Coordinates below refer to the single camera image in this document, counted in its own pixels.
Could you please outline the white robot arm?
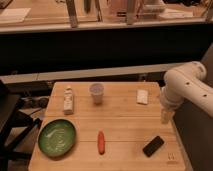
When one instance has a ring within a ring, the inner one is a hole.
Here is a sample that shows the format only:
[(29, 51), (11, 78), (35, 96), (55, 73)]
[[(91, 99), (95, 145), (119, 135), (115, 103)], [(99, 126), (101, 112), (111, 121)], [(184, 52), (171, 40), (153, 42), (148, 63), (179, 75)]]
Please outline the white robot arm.
[(205, 66), (198, 61), (185, 63), (165, 73), (165, 86), (159, 95), (162, 124), (172, 119), (185, 99), (213, 117), (213, 88), (203, 82), (206, 76)]

